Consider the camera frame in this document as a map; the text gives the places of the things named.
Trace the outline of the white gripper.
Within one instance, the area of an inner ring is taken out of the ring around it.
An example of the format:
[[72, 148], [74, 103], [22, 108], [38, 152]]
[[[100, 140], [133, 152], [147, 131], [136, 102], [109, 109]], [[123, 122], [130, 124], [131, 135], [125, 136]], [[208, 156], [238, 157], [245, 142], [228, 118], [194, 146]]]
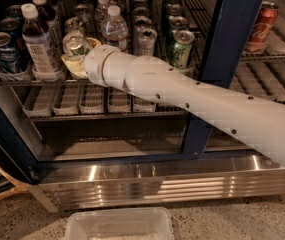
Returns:
[[101, 45], [101, 41], [87, 37], [85, 41], [87, 51], [90, 51], [84, 58], [83, 55], [67, 56], [63, 54], [61, 59], [70, 71], [73, 79], [88, 78], [92, 83], [107, 87], [103, 77], [103, 65], [107, 57], [120, 49], [110, 45]]

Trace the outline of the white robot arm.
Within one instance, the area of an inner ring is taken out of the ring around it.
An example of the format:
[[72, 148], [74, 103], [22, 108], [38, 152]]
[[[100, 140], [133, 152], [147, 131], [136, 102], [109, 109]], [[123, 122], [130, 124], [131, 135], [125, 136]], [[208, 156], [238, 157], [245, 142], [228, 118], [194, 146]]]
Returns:
[[285, 105], [196, 81], [153, 56], [100, 45], [62, 61], [92, 83], [182, 108], [285, 167]]

